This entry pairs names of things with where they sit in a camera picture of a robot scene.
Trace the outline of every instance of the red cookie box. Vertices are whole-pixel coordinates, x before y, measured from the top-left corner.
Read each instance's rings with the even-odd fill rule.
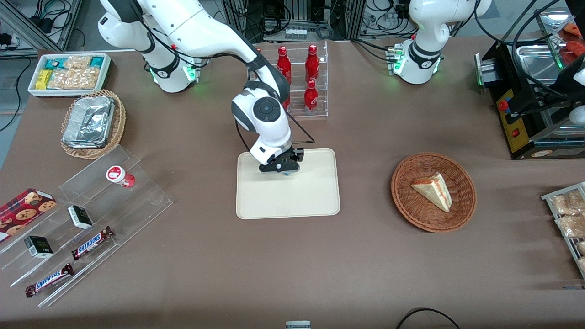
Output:
[[[0,207],[0,243],[13,236],[30,222],[53,208],[53,196],[27,189]]]

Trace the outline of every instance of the wicker basket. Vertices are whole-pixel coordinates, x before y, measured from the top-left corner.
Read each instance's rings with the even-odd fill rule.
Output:
[[[453,204],[445,213],[411,187],[413,181],[441,173]],[[455,231],[473,216],[477,205],[475,186],[459,164],[438,153],[419,153],[404,159],[394,171],[392,198],[409,222],[429,232]]]
[[[114,118],[112,121],[112,128],[109,135],[109,142],[108,144],[101,149],[74,149],[66,146],[61,142],[61,146],[67,152],[67,154],[75,157],[80,157],[86,160],[95,160],[100,156],[110,152],[114,149],[118,144],[120,144],[120,140],[122,139],[122,135],[124,134],[124,124],[126,123],[126,110],[124,109],[124,104],[120,101],[120,98],[116,96],[113,92],[109,90],[100,90],[98,92],[92,92],[87,95],[81,96],[81,98],[88,98],[88,97],[97,97],[97,96],[108,96],[113,98],[116,101],[116,108],[114,109]],[[65,114],[65,120],[61,124],[61,133],[65,133],[65,128],[69,123],[69,116],[71,115],[71,110],[73,109],[73,105],[71,104],[67,114]]]

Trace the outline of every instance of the white robotic arm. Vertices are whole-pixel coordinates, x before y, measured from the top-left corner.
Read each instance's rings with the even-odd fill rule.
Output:
[[[241,59],[257,78],[232,100],[232,114],[242,127],[260,135],[251,154],[261,163],[261,172],[299,170],[303,149],[292,147],[287,114],[281,106],[290,86],[238,31],[213,19],[197,0],[100,1],[107,11],[98,23],[104,39],[140,51],[165,91],[180,91],[190,84],[178,65],[180,54],[206,58],[229,53]],[[145,27],[144,17],[152,17],[164,34]]]
[[[476,10],[476,4],[477,16],[483,16],[491,0],[412,0],[409,14],[419,30],[414,40],[395,46],[399,51],[394,74],[411,84],[429,81],[449,40],[446,23],[466,20]]]

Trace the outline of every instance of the black machine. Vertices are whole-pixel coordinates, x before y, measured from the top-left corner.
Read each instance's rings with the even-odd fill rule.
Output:
[[[479,83],[490,90],[513,159],[585,157],[585,125],[569,119],[585,104],[585,86],[573,78],[585,68],[585,54],[571,61],[562,56],[567,38],[585,47],[563,30],[572,15],[585,32],[585,2],[566,3],[568,8],[548,5],[535,12],[545,35],[537,42],[518,40],[527,22],[515,42],[496,42],[482,59],[476,55]]]

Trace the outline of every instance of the brown table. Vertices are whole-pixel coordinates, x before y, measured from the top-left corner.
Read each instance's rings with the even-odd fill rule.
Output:
[[[583,181],[585,167],[509,160],[475,83],[473,55],[490,46],[452,39],[436,76],[415,86],[350,42],[329,43],[330,116],[303,124],[315,147],[336,152],[341,211],[255,221],[235,214],[243,146],[229,108],[243,66],[214,60],[201,84],[165,94],[139,53],[111,53],[108,88],[128,111],[122,145],[176,202],[49,308],[0,276],[0,327],[283,328],[307,319],[315,329],[394,328],[427,306],[462,328],[583,328],[585,292],[561,290],[582,281],[539,197]],[[59,145],[70,103],[31,97],[0,171],[0,200],[52,191],[89,163]],[[477,211],[460,231],[423,232],[390,199],[395,166],[423,151],[456,159],[475,182]],[[404,328],[447,323],[409,321]]]

